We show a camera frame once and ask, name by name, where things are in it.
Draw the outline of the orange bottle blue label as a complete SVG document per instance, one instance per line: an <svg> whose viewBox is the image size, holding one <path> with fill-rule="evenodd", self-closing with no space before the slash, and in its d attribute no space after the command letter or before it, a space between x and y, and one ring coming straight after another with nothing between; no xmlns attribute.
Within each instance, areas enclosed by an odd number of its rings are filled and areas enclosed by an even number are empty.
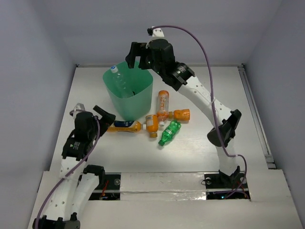
<svg viewBox="0 0 305 229"><path fill-rule="evenodd" d="M146 124L141 124L139 121L114 121L108 128L108 132L131 132L136 133L146 129Z"/></svg>

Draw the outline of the clear crushed plastic bottle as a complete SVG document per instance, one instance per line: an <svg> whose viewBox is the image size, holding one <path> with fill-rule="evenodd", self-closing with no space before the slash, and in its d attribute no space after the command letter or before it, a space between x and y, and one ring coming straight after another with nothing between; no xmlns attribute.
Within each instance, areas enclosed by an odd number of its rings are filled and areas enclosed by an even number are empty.
<svg viewBox="0 0 305 229"><path fill-rule="evenodd" d="M119 68L116 65L113 65L110 68L110 71L112 73L113 83L119 91L121 98L125 99L134 96L134 92L129 84L128 78L126 78L125 75L121 73Z"/></svg>

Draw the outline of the green plastic bottle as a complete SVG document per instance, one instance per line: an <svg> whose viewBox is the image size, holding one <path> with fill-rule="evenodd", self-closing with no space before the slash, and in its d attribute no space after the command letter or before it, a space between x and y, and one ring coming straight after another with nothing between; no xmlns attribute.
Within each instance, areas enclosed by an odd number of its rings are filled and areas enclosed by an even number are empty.
<svg viewBox="0 0 305 229"><path fill-rule="evenodd" d="M162 137L159 140L158 145L164 146L165 144L171 142L180 129L180 122L176 120L171 121L169 125L165 128L165 130L162 132Z"/></svg>

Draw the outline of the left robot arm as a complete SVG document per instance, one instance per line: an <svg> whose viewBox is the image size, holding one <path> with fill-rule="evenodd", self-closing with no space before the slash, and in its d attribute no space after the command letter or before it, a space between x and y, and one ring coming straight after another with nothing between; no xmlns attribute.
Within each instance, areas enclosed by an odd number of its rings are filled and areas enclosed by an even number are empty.
<svg viewBox="0 0 305 229"><path fill-rule="evenodd" d="M105 184L104 167L87 161L116 116L97 105L93 110L97 115L78 103L69 112L74 129L62 149L59 180L43 201L33 221L34 229L79 229L92 192Z"/></svg>

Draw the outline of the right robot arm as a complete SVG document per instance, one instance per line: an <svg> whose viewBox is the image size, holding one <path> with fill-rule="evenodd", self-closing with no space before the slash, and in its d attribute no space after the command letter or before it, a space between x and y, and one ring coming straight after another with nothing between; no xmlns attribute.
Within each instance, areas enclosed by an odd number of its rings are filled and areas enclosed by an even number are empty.
<svg viewBox="0 0 305 229"><path fill-rule="evenodd" d="M223 105L203 86L189 66L176 61L173 47L166 39L156 39L149 43L132 42L125 58L130 69L134 68L136 57L140 58L140 69L153 70L161 76L163 82L188 98L210 120L213 128L207 138L217 150L219 181L224 187L232 186L240 173L233 139L241 112Z"/></svg>

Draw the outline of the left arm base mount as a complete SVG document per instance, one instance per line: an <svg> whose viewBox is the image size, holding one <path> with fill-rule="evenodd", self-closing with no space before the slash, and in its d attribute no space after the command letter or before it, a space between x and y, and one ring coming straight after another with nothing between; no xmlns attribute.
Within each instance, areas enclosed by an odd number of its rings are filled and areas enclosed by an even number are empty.
<svg viewBox="0 0 305 229"><path fill-rule="evenodd" d="M120 173L106 173L104 183L96 187L89 197L89 200L120 200L120 185Z"/></svg>

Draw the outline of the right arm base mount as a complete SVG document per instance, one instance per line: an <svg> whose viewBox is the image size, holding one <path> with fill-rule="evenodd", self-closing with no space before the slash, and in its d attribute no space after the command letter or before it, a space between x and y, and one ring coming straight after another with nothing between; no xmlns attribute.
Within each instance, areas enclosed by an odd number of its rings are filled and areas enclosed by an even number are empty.
<svg viewBox="0 0 305 229"><path fill-rule="evenodd" d="M240 173L231 184L225 184L219 173L204 174L201 184L206 189L207 200L250 199L250 192L244 173Z"/></svg>

